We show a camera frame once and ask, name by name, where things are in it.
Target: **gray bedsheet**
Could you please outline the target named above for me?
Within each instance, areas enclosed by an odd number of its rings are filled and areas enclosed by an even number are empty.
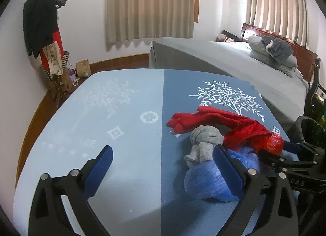
[[[287,130],[304,113],[307,84],[249,54],[249,49],[237,44],[164,37],[153,41],[149,68],[203,71],[248,81]]]

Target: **red plastic bag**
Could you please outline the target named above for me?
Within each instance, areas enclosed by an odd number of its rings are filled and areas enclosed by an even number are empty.
[[[251,137],[247,140],[247,144],[250,148],[253,148],[256,153],[260,150],[266,150],[273,154],[280,155],[283,150],[284,141],[279,134],[273,133],[270,137]]]

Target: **white wall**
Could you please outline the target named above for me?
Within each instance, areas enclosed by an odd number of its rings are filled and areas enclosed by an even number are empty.
[[[194,38],[215,40],[222,27],[227,25],[228,6],[229,0],[200,0]],[[69,62],[73,66],[83,59],[97,62],[150,51],[151,39],[113,43],[107,47],[105,9],[106,0],[69,0],[58,10],[63,48],[70,52]]]
[[[25,48],[22,11],[26,0],[11,0],[0,17],[0,204],[12,220],[17,162],[32,117],[46,89]]]
[[[228,16],[229,0],[199,0],[199,19],[194,25],[194,39],[215,41]]]
[[[319,83],[326,88],[326,18],[315,0],[307,0],[309,16],[309,50],[322,60]]]
[[[214,41],[223,30],[240,36],[246,10],[247,0],[199,0],[194,39]]]

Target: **brown paper bag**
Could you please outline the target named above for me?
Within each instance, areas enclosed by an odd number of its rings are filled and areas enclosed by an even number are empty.
[[[77,70],[77,75],[80,78],[90,77],[92,75],[91,66],[89,65],[88,60],[83,60],[83,61],[77,62],[76,70]]]
[[[69,76],[69,72],[68,72],[68,68],[65,68],[63,70],[63,74],[61,75],[61,81],[62,81],[62,89],[64,91],[69,91],[72,87],[72,81],[71,81],[71,78]]]

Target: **metal screw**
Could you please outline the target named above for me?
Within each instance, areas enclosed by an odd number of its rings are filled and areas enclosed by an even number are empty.
[[[70,172],[70,175],[72,176],[77,176],[79,174],[79,170],[78,169],[73,169],[71,172]]]
[[[255,174],[257,174],[257,171],[255,169],[250,168],[250,169],[248,169],[248,173],[251,175],[255,175]]]
[[[280,172],[278,175],[279,175],[279,177],[281,177],[282,179],[285,179],[285,178],[286,178],[286,174],[283,173],[283,172]]]
[[[46,180],[46,179],[48,179],[48,174],[47,174],[47,173],[42,174],[42,175],[41,175],[41,179],[42,179],[42,180]]]

